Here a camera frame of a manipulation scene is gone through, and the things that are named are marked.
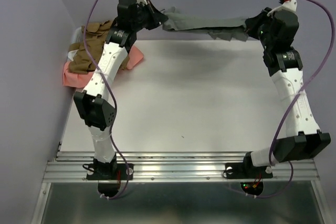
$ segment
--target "white table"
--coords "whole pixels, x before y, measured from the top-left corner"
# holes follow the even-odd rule
[[[119,72],[112,86],[118,102],[113,136],[121,151],[241,152],[270,145],[283,110],[260,42],[136,46],[145,60]],[[60,151],[93,152],[74,103]]]

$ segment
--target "pink towel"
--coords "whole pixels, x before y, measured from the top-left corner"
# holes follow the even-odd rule
[[[136,64],[143,59],[143,53],[135,46],[131,48],[129,53],[130,60],[127,62],[126,68],[131,70]],[[71,73],[69,71],[70,61],[64,64],[63,68],[63,86],[69,86],[74,88],[84,88],[90,81],[93,72],[88,74]]]

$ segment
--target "glass panel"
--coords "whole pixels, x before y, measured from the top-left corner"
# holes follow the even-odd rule
[[[266,182],[264,195],[286,182]],[[323,223],[310,182],[282,195],[251,199],[220,183],[130,184],[118,200],[100,199],[96,184],[53,184],[44,224]],[[232,184],[239,189],[238,183]]]

